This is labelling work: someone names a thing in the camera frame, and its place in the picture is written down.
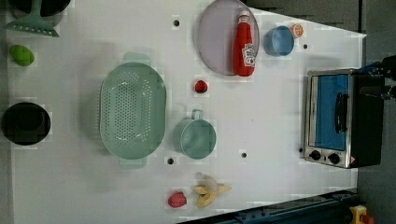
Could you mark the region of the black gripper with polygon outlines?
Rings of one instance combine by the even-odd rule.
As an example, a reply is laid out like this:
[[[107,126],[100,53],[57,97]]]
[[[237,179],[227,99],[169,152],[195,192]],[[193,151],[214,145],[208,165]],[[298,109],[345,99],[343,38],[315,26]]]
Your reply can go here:
[[[361,69],[364,75],[377,78],[396,79],[396,56],[384,58],[381,62],[371,63]],[[380,85],[373,87],[362,87],[360,94],[366,96],[381,98],[382,100],[390,100],[396,98],[396,88],[394,86]]]

